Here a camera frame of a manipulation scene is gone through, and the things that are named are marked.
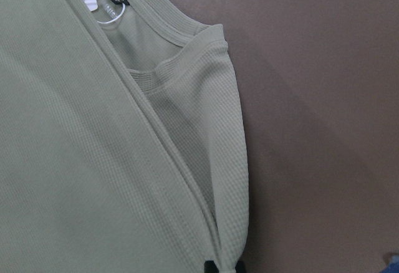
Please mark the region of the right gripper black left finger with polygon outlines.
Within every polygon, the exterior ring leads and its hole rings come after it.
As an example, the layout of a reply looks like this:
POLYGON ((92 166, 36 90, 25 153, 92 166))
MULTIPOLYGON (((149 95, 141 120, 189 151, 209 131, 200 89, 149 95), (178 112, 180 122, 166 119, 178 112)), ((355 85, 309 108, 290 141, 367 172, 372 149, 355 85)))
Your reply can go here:
POLYGON ((207 260, 204 262, 204 273, 218 273, 218 268, 214 261, 207 260))

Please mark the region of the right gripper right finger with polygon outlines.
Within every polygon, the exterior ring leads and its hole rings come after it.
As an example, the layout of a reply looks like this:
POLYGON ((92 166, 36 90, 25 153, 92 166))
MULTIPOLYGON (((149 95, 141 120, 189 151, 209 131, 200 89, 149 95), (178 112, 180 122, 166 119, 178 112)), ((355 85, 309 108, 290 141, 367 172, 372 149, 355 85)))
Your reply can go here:
POLYGON ((245 265, 244 261, 242 261, 242 260, 237 261, 236 266, 235 266, 235 273, 246 273, 246 272, 247 272, 246 265, 245 265))

